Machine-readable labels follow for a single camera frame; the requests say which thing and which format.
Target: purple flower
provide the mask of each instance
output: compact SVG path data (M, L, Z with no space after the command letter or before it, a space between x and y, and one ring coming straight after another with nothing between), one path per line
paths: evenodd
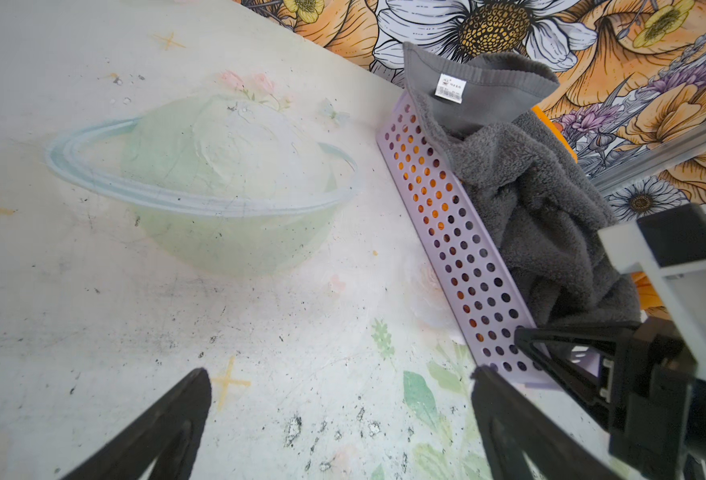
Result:
M665 93L681 84L691 84L698 88L706 85L706 64L682 68L678 72L649 82L646 87L659 93Z
M606 107L603 104L592 104L563 115L558 119L558 123L563 125L565 130L571 128L580 132L598 131L605 124L614 121L622 109L622 105Z

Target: gray fleece fabric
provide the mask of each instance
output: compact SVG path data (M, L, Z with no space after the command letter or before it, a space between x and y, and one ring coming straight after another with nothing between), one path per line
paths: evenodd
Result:
M555 75L512 53L457 64L406 43L404 56L425 136L462 180L537 325L638 321L635 285L598 237L616 223L611 210L531 111ZM441 73L467 81L462 104L435 97Z

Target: white table surface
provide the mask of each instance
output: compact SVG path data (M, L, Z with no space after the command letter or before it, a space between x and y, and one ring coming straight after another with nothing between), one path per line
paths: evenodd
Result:
M45 164L63 131L217 88L226 70L266 73L293 97L287 115L363 173L288 271L196 269L131 205ZM0 478L59 478L198 366L213 405L193 478L485 478L465 468L483 456L466 428L473 361L375 145L400 93L226 0L0 1ZM351 120L324 118L324 98ZM444 435L405 401L405 377L425 379L414 393L435 399ZM526 394L607 459L562 392Z

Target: white label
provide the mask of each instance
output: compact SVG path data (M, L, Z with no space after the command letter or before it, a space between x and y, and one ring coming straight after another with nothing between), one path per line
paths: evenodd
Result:
M462 103L462 91L465 89L465 81L459 78L441 74L436 85L436 96L446 98L456 103Z

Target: basket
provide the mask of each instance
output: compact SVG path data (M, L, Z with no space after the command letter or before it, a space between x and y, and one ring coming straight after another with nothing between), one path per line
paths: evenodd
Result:
M422 134L412 105L405 91L377 145L473 359L510 382L555 387L513 344L516 329L535 328L531 313L460 181Z

